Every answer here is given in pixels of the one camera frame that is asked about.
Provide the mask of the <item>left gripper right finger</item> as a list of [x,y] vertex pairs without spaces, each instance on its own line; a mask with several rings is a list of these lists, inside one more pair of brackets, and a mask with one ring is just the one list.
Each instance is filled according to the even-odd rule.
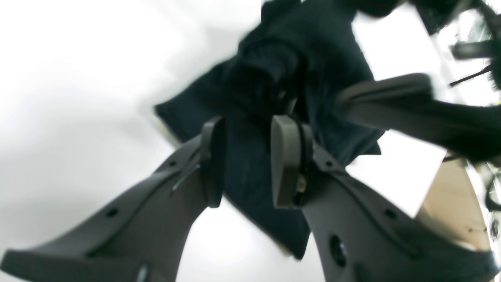
[[327,282],[488,282],[500,272],[492,251],[468,250],[410,218],[288,116],[272,118],[271,171],[274,206],[302,211]]

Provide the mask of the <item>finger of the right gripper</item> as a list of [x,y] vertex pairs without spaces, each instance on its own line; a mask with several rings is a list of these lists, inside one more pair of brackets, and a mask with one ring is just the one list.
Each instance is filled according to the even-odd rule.
[[339,105],[354,123],[396,130],[470,161],[500,160],[500,106],[436,100],[427,74],[358,83],[340,94]]

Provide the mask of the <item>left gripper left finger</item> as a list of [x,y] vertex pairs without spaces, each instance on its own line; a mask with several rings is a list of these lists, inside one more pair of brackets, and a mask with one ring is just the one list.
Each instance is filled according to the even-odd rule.
[[30,282],[173,282],[190,229],[220,205],[227,124],[210,119],[148,178],[66,234],[9,249],[1,270]]

